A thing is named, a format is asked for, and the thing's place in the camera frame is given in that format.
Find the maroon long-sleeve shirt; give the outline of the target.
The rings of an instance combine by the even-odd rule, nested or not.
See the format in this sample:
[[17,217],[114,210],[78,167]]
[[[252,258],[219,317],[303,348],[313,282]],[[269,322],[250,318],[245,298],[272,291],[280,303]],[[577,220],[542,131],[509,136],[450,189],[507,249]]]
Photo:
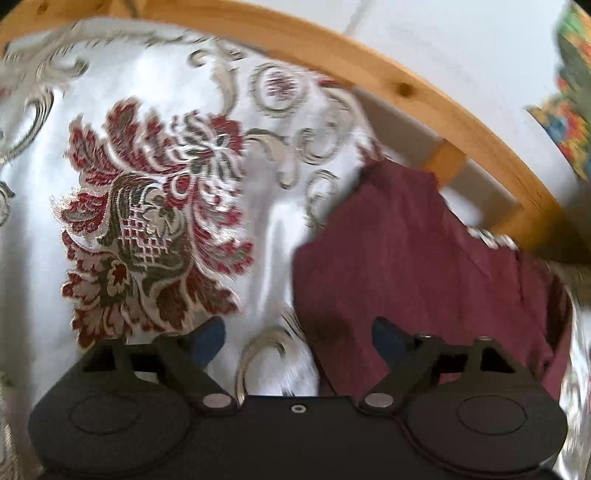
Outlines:
[[553,397],[570,350],[570,301],[541,260],[473,237],[434,176],[391,161],[294,254],[294,309],[332,390],[359,398],[388,372],[372,342],[384,317],[411,334],[497,340]]

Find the colourful peacock wall poster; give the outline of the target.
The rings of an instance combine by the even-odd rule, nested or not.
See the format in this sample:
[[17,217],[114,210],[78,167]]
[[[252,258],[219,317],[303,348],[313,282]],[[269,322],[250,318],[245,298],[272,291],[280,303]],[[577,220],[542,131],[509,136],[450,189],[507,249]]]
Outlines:
[[528,112],[575,173],[590,180],[590,14],[572,1],[557,28],[557,92]]

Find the floral white satin bedspread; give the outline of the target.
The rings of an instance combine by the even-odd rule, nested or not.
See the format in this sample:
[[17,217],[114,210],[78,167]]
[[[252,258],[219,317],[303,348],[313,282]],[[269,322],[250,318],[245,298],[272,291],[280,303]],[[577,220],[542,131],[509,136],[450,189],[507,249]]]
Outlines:
[[311,396],[294,252],[385,151],[353,94],[177,27],[85,20],[1,58],[1,475],[35,403],[101,340],[212,315],[222,387]]

